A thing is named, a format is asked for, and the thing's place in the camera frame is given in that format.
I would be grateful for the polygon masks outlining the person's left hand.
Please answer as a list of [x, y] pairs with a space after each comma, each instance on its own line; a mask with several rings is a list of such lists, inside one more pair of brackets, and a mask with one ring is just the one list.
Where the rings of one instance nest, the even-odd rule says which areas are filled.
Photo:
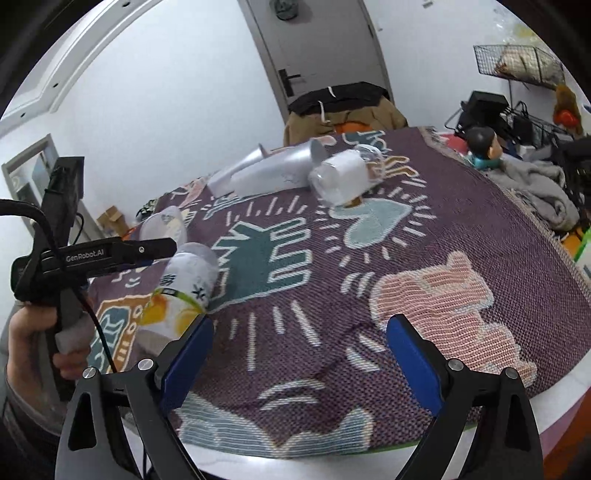
[[17, 304], [9, 321], [6, 378], [14, 394], [39, 414], [50, 411], [41, 380], [39, 341], [57, 321], [56, 309]]

